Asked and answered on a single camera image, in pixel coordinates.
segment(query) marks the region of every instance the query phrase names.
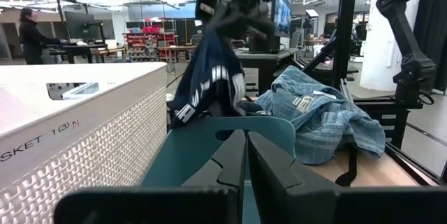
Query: navy garment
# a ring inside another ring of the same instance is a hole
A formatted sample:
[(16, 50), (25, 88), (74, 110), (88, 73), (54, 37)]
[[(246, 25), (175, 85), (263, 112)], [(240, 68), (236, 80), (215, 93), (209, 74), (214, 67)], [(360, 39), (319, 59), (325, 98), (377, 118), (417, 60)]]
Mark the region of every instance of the navy garment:
[(238, 106), (245, 95), (244, 71), (230, 45), (208, 29), (194, 55), (168, 103), (170, 111), (178, 111), (170, 127), (183, 126), (206, 111), (216, 117), (244, 116)]

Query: white basket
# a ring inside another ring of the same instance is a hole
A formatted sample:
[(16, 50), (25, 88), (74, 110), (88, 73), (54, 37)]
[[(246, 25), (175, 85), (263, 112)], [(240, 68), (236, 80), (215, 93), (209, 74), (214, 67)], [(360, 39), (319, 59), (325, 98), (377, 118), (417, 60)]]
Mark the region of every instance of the white basket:
[[(86, 186), (135, 186), (166, 136), (166, 64), (0, 67), (0, 223), (51, 223)], [(46, 84), (98, 82), (80, 100)]]

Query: wooden table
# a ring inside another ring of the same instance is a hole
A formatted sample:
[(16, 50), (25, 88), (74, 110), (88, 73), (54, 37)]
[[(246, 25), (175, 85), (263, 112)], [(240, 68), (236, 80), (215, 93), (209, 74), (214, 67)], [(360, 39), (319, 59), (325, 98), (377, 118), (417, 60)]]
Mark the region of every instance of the wooden table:
[(118, 47), (116, 49), (111, 49), (111, 50), (92, 50), (91, 51), (91, 55), (95, 56), (95, 57), (101, 57), (101, 63), (104, 63), (104, 57), (109, 57), (111, 53), (118, 53), (118, 52), (123, 52), (123, 54), (125, 53), (126, 48), (125, 47)]
[[(337, 150), (335, 158), (324, 165), (308, 165), (307, 167), (326, 179), (335, 181), (348, 171), (348, 164), (348, 153), (345, 150)], [(430, 185), (436, 185), (422, 173), (418, 172), (418, 174)], [(380, 159), (375, 159), (358, 152), (357, 177), (351, 186), (419, 186), (419, 184), (387, 154)]]
[(173, 62), (173, 58), (172, 58), (172, 54), (171, 51), (177, 51), (179, 52), (180, 50), (186, 50), (186, 51), (190, 51), (190, 50), (195, 50), (196, 46), (195, 45), (185, 45), (185, 46), (169, 46), (169, 47), (158, 47), (158, 50), (167, 50), (169, 53), (169, 65), (170, 65), (170, 69), (171, 70), (175, 70), (175, 62)]
[(325, 43), (327, 43), (326, 40), (305, 40), (306, 46), (324, 45)]

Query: desk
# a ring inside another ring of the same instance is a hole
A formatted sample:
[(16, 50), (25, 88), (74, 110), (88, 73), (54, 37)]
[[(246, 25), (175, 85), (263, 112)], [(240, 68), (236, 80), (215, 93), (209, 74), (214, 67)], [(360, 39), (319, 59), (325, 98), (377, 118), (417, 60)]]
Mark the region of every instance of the desk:
[(196, 49), (195, 45), (158, 47), (158, 50), (167, 50), (169, 52), (169, 64), (170, 64), (171, 70), (175, 70), (175, 64), (173, 62), (173, 58), (172, 58), (172, 54), (171, 54), (172, 50), (174, 50), (174, 51), (180, 51), (180, 50), (190, 51), (190, 50), (195, 50), (195, 49)]
[(310, 57), (314, 56), (315, 45), (325, 45), (328, 41), (326, 40), (305, 40), (305, 56), (309, 53)]
[[(298, 57), (295, 61), (295, 66), (299, 68), (300, 70), (303, 70), (307, 64), (309, 64), (313, 58), (310, 57)], [(278, 77), (283, 71), (278, 70), (275, 73), (275, 77)], [(322, 84), (325, 85), (331, 85), (332, 82), (332, 70), (333, 70), (333, 62), (331, 61), (324, 61), (323, 63), (319, 63), (314, 70), (312, 70), (308, 75), (315, 80), (319, 81)], [(358, 73), (359, 70), (357, 68), (354, 68), (350, 64), (348, 64), (348, 70), (346, 71), (347, 74), (354, 74)]]
[(58, 63), (58, 56), (61, 56), (61, 61), (66, 61), (66, 51), (65, 50), (47, 50), (48, 54), (50, 55), (50, 59), (48, 59), (50, 62), (45, 63), (45, 53), (42, 54), (42, 58), (44, 60), (45, 64), (57, 64)]
[(91, 55), (95, 56), (95, 57), (101, 57), (101, 63), (104, 63), (104, 56), (109, 57), (110, 53), (118, 53), (118, 52), (123, 52), (123, 59), (124, 59), (124, 53), (126, 51), (125, 47), (119, 47), (119, 48), (115, 48), (115, 49), (111, 49), (111, 50), (92, 50), (91, 51)]
[(91, 57), (91, 49), (105, 48), (106, 45), (65, 45), (62, 47), (68, 55), (68, 62), (70, 64), (75, 63), (75, 56), (87, 56), (87, 61), (89, 64), (93, 63)]
[(235, 50), (242, 67), (257, 68), (258, 71), (258, 93), (266, 92), (274, 81), (273, 74), (281, 67), (292, 62), (299, 49), (287, 48), (276, 54), (251, 54), (247, 48)]
[[(337, 150), (335, 158), (323, 165), (308, 165), (307, 167), (324, 176), (326, 179), (335, 181), (340, 175), (348, 171), (349, 154), (345, 150)], [(430, 185), (436, 183), (424, 178)], [(357, 154), (357, 177), (351, 186), (419, 186), (419, 184), (400, 167), (390, 156), (384, 154), (382, 158), (375, 159), (367, 154)]]

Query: denim fabric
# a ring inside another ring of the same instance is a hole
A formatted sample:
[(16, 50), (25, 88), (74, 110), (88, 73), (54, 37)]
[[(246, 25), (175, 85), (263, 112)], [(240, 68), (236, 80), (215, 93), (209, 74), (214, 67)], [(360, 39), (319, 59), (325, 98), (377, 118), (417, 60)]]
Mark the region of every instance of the denim fabric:
[(357, 147), (374, 157), (380, 157), (385, 149), (385, 133), (377, 120), (338, 90), (296, 67), (289, 66), (256, 103), (272, 116), (292, 122), (297, 133), (296, 158), (301, 163), (330, 160), (335, 149), (349, 141), (344, 135), (352, 135)]

